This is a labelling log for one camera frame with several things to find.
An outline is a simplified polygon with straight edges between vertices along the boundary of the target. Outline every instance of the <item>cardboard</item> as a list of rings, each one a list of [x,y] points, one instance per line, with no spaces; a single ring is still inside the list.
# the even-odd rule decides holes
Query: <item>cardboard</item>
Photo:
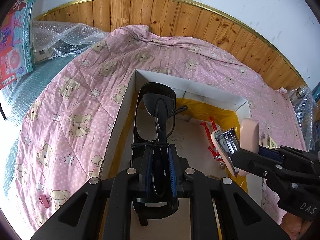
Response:
[[[118,171],[130,167],[132,155],[130,144],[133,140],[134,122],[132,112],[136,105],[137,93],[142,85],[147,82],[158,82],[171,87],[176,92],[177,98],[196,100],[204,104],[234,111],[239,124],[244,118],[251,117],[249,104],[245,98],[206,84],[166,74],[136,70],[129,81],[111,133],[100,173],[101,179],[115,176]],[[153,129],[149,122],[150,120],[146,118],[143,120],[142,125]],[[176,145],[178,156],[186,158],[190,167],[200,170],[206,176],[211,175],[217,178],[227,176],[226,172],[221,170],[220,163],[213,159],[212,154],[207,149],[209,142],[203,126],[199,125],[199,120],[191,118],[186,121],[183,115],[177,117],[175,129],[167,141]],[[246,183],[248,194],[261,205],[262,179],[248,174]],[[131,219],[132,240],[191,239],[188,199],[179,200],[179,209],[175,214],[161,220],[149,220],[147,227],[140,226],[138,216],[134,211],[132,211]]]

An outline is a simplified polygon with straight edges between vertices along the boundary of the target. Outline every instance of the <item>children's book cover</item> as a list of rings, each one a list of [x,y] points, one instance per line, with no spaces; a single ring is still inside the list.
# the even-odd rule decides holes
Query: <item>children's book cover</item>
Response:
[[[16,0],[0,26],[0,90],[33,70],[30,30],[35,1]]]

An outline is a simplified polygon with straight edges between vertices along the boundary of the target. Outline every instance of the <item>white cardboard box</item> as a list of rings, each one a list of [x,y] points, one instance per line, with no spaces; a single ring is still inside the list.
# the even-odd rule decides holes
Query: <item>white cardboard box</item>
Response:
[[[244,118],[250,118],[250,108],[245,98],[225,92],[215,87],[201,84],[166,74],[160,74],[144,70],[136,70],[129,81],[125,92],[115,125],[108,143],[106,156],[101,172],[101,179],[106,179],[113,160],[114,152],[127,119],[132,102],[132,96],[137,93],[143,84],[147,82],[158,82],[171,87],[176,92],[177,98],[193,99],[213,105],[222,109],[235,111],[239,123]],[[132,150],[130,144],[133,141],[133,124],[122,152],[122,159],[119,171],[129,168]],[[212,175],[218,178],[226,176],[225,171],[220,169],[219,162],[215,161],[207,147],[209,142],[204,128],[197,123],[190,123],[176,118],[175,129],[167,140],[174,143],[178,156],[188,160],[190,167],[193,167],[205,175]],[[248,174],[246,176],[248,194],[261,205],[262,179]],[[132,210],[131,239],[161,240],[161,239],[190,239],[190,210],[189,200],[179,200],[178,211],[170,217],[160,220],[149,220],[147,227],[141,227],[138,216]]]

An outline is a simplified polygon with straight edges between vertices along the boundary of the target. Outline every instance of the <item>white wall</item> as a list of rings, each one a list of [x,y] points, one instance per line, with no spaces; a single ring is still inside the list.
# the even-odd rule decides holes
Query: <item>white wall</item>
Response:
[[[73,0],[44,0],[43,12]],[[320,24],[304,0],[194,0],[251,26],[295,66],[308,86],[320,82]]]

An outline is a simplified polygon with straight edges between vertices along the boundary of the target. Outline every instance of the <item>bubble wrap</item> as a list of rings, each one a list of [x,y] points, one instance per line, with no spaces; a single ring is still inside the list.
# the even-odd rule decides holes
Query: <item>bubble wrap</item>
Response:
[[[304,94],[303,98],[296,96],[297,89],[289,91],[290,101],[296,113],[298,124],[301,128],[306,149],[309,151],[312,147],[312,127],[315,121],[318,105],[312,95],[312,91],[308,87],[301,87]]]
[[[107,35],[83,23],[34,21],[32,42],[35,62],[44,58],[76,57]]]
[[[16,127],[20,127],[29,107],[50,81],[74,57],[107,35],[108,33],[85,24],[34,21],[32,42],[35,68],[0,91],[4,98],[2,103],[7,115],[6,122],[12,122]],[[3,181],[6,196],[14,180],[17,142],[12,145],[6,160]]]
[[[29,110],[33,101],[40,95],[50,81],[62,70],[74,57],[58,57],[36,64],[34,70],[1,90],[4,97],[6,122],[12,122],[20,127],[22,119]],[[14,165],[18,152],[17,140],[8,153],[5,170],[3,190],[8,194],[10,184],[14,181]]]

